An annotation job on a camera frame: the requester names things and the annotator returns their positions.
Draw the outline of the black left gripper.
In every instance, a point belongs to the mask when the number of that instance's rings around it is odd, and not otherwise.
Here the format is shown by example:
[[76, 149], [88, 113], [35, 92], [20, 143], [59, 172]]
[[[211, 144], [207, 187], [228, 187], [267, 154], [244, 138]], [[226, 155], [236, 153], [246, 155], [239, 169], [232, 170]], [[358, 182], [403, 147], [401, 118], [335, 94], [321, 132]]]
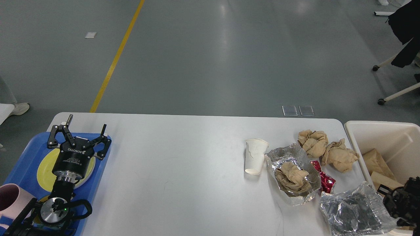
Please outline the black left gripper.
[[[60, 125], [53, 125], [47, 140], [48, 149], [60, 148], [57, 160], [52, 168], [52, 174], [60, 178], [70, 178], [73, 183], [85, 181], [89, 175], [91, 158], [103, 160], [111, 146], [111, 138], [106, 133], [107, 125], [104, 124], [100, 135], [89, 141], [89, 148], [82, 150], [75, 146], [75, 138], [69, 131], [73, 115], [70, 114], [67, 121]], [[65, 141], [59, 143], [56, 139], [58, 133], [62, 133]]]

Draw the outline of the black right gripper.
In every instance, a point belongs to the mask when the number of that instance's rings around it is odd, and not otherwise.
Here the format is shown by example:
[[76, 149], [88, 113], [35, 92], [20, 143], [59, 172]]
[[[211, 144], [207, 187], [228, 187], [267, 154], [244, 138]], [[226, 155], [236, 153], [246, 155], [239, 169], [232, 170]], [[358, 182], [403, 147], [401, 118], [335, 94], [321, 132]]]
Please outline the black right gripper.
[[380, 184], [377, 193], [384, 197], [383, 204], [390, 216], [398, 219], [397, 226], [419, 227], [419, 177], [410, 177], [403, 187]]

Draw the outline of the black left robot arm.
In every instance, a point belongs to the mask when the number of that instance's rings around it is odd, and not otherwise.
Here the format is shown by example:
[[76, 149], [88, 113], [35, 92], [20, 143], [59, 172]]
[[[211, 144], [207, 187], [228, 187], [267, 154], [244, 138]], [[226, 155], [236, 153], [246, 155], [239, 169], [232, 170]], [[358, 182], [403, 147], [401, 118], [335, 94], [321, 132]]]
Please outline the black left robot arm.
[[36, 135], [1, 186], [2, 236], [81, 234], [112, 139], [106, 125], [101, 133], [71, 133], [72, 118]]

